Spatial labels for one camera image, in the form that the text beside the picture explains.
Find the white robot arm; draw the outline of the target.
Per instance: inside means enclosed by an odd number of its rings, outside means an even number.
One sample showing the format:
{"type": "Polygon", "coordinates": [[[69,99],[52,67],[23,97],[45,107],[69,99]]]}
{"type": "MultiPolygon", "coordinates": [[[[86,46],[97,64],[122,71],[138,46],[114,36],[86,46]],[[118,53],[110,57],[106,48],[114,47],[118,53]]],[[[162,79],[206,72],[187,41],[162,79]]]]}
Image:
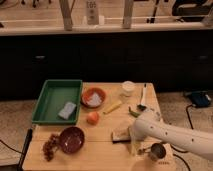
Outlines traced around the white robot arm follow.
{"type": "Polygon", "coordinates": [[[144,141],[150,136],[213,161],[213,133],[166,124],[160,113],[150,108],[132,123],[130,135],[137,141],[144,141]]]}

